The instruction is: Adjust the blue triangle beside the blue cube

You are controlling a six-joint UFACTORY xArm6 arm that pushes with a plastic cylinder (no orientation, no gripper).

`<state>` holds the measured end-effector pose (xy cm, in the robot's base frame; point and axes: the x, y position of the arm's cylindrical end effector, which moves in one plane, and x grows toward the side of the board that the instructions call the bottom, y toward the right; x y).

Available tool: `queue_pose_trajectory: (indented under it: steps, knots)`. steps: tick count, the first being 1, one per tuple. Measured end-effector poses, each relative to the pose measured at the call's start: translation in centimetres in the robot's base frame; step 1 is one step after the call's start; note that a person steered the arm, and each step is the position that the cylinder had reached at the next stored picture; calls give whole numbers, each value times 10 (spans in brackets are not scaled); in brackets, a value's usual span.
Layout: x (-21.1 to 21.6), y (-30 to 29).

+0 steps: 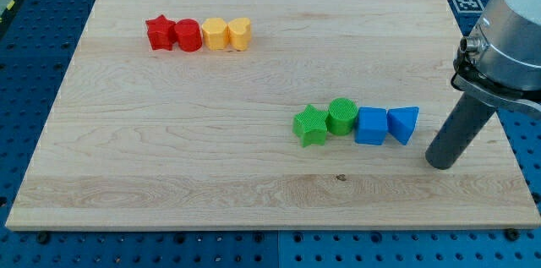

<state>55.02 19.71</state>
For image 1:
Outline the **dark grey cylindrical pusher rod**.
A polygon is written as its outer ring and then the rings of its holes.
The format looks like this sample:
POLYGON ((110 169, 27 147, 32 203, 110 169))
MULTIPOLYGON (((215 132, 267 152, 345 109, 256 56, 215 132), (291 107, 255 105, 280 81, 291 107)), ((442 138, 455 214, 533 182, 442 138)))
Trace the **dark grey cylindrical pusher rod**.
POLYGON ((495 107, 464 93, 425 151, 430 166, 453 166, 496 111, 495 107))

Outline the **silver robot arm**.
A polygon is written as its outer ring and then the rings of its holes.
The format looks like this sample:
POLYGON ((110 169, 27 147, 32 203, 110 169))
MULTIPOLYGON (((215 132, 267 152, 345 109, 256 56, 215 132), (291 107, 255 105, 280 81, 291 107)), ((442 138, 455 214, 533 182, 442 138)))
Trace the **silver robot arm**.
POLYGON ((450 168, 499 109, 540 118, 540 0, 489 0, 460 40, 451 85, 462 96, 425 151, 450 168))

